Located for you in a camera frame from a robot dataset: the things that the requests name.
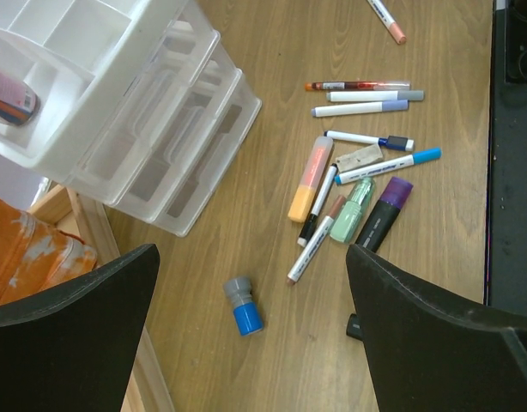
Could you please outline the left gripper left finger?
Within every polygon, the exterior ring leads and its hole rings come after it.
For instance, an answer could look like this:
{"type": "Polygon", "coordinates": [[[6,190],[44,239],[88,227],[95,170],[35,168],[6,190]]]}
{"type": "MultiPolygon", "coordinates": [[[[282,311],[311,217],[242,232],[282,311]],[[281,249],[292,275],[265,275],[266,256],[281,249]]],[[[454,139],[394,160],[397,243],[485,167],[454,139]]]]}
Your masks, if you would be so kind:
{"type": "Polygon", "coordinates": [[[0,411],[119,411],[159,266],[141,245],[0,306],[0,411]]]}

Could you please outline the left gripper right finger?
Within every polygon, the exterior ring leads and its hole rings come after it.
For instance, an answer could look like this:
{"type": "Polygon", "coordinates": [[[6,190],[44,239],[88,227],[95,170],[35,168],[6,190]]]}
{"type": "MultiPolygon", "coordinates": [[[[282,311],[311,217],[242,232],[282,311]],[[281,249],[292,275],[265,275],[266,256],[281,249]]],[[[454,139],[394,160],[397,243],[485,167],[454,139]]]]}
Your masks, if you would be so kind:
{"type": "Polygon", "coordinates": [[[527,317],[401,270],[361,245],[349,286],[379,409],[527,411],[527,317]]]}

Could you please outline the blue grey stamp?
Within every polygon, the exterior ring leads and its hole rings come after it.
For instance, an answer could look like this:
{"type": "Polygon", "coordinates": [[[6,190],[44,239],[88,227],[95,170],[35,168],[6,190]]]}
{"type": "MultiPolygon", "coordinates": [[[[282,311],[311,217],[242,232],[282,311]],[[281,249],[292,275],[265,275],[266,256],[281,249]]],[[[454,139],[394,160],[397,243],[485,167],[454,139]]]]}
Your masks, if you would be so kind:
{"type": "Polygon", "coordinates": [[[249,278],[241,276],[228,280],[223,290],[233,308],[233,317],[241,336],[259,332],[264,327],[256,303],[252,298],[249,278]]]}

